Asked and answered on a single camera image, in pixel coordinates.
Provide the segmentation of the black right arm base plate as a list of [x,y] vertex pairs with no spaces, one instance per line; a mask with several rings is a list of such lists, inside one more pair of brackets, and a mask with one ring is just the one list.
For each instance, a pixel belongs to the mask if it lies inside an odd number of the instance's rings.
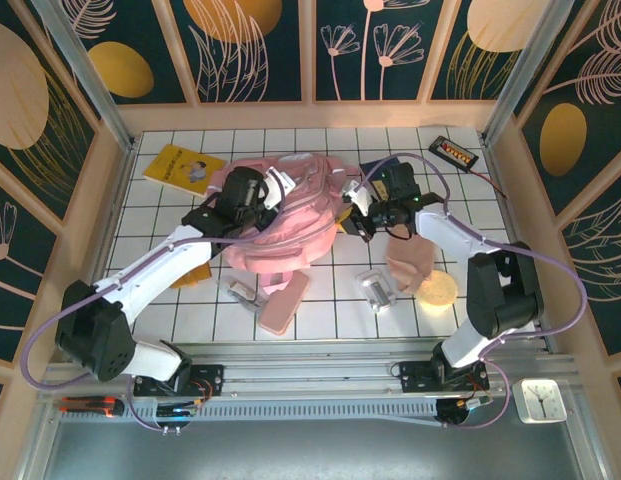
[[399,363],[399,380],[404,393],[471,392],[490,389],[486,366],[475,362],[452,368],[434,361]]

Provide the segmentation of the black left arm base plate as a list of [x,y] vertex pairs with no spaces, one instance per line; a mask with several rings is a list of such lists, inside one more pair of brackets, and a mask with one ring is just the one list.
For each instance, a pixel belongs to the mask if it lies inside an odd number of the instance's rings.
[[136,397],[219,396],[223,383],[223,365],[191,365],[166,382],[141,376],[135,380],[133,394]]

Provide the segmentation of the grey metal bench panel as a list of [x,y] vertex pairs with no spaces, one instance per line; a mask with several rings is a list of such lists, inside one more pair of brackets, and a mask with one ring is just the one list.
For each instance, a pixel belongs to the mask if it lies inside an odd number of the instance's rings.
[[605,480],[584,438],[514,415],[455,431],[384,420],[48,422],[26,480]]

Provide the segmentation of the black charger with yellow ports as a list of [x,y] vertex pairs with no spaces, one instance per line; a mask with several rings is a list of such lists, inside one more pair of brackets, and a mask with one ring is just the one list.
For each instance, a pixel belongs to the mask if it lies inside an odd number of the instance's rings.
[[428,151],[465,173],[469,173],[479,160],[476,154],[443,136],[438,136]]

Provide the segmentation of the yellow paperback book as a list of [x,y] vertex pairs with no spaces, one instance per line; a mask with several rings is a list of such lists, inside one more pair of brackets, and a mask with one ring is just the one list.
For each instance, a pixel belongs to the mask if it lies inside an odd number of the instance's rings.
[[184,193],[204,197],[211,176],[227,163],[217,157],[166,145],[143,172],[143,178]]

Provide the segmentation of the black round controller module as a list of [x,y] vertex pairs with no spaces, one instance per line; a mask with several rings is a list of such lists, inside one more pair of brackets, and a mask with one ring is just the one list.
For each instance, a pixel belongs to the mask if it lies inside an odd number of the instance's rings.
[[470,413],[479,407],[491,404],[488,397],[481,398],[443,398],[436,400],[435,419],[444,428],[458,428],[465,430],[476,430],[483,428],[484,424],[465,425]]
[[154,414],[154,422],[164,435],[174,433],[180,435],[192,419],[200,412],[199,401],[158,404]]

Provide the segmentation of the long aluminium mounting rail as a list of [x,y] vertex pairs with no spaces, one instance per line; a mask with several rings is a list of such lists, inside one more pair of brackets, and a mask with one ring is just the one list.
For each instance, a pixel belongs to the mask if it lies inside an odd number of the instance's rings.
[[[222,399],[337,399],[397,397],[400,361],[426,361],[434,339],[288,340],[184,344],[196,364],[224,367]],[[551,354],[543,342],[514,341],[493,350],[487,370],[492,393],[506,382],[552,378],[579,389],[573,358]]]

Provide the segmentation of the round yellow sponge disc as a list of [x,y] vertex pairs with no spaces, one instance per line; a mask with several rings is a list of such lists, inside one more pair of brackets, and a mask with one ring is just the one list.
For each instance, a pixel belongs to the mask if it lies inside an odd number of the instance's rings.
[[447,308],[458,296],[458,285],[453,277],[440,270],[433,270],[421,283],[415,294],[423,305],[432,308]]

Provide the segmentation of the clear plastic package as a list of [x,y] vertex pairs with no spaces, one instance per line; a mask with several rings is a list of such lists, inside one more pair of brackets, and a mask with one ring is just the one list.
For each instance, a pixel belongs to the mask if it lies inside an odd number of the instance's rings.
[[246,310],[256,315],[263,312],[267,299],[255,287],[229,275],[222,276],[218,284],[223,294],[232,298]]

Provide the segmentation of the dark blue book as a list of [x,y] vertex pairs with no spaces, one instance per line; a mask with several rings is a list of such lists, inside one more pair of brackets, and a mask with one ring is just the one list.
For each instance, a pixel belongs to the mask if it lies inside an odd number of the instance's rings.
[[386,197],[385,186],[382,182],[382,173],[385,169],[398,165],[399,160],[396,157],[392,157],[386,162],[381,160],[373,160],[367,163],[360,164],[360,170],[364,177],[370,176],[368,179],[368,185],[376,193],[378,197]]

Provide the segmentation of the beige fabric pouch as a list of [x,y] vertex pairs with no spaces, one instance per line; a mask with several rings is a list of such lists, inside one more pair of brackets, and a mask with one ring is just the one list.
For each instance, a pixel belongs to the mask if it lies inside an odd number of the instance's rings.
[[397,225],[390,229],[385,258],[398,289],[416,294],[433,271],[435,245],[418,234],[410,235],[404,225]]

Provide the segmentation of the pink pencil case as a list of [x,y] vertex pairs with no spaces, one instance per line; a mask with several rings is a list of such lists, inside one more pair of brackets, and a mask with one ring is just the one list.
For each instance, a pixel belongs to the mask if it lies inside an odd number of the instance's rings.
[[259,286],[267,296],[258,324],[274,335],[283,335],[292,322],[310,283],[301,271],[264,274]]

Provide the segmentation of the white square alarm clock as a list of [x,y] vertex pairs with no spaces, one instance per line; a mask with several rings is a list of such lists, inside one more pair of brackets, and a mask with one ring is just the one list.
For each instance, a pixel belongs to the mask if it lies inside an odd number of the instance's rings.
[[517,414],[522,423],[542,425],[567,420],[558,383],[553,379],[525,378],[512,386]]

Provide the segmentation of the aluminium side rail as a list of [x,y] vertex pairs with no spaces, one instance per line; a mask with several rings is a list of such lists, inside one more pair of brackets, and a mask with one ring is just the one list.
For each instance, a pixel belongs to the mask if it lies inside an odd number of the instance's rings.
[[106,187],[99,207],[93,232],[89,237],[86,264],[79,276],[80,280],[89,285],[103,278],[108,270],[123,203],[136,164],[140,143],[140,135],[133,137],[131,147],[119,156],[113,167],[113,178]]
[[[521,139],[517,135],[513,138],[501,138],[495,147],[484,149],[489,172],[507,196],[504,202],[508,233],[532,250],[561,260],[555,248],[554,216],[534,161]],[[563,321],[561,312],[556,312],[552,285],[555,277],[562,278],[562,272],[545,261],[535,260],[535,264],[545,306],[539,322],[542,329],[549,330]]]

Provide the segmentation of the pink school backpack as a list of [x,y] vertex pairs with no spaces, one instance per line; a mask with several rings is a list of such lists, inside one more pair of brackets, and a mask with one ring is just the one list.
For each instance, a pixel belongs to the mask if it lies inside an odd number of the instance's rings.
[[295,182],[273,228],[251,243],[230,245],[222,253],[231,267],[260,275],[260,287],[271,294],[285,288],[293,272],[329,252],[338,230],[338,213],[343,209],[343,190],[352,180],[362,178],[361,170],[338,157],[318,153],[244,158],[213,173],[207,192],[219,191],[237,167],[262,174],[273,167]]

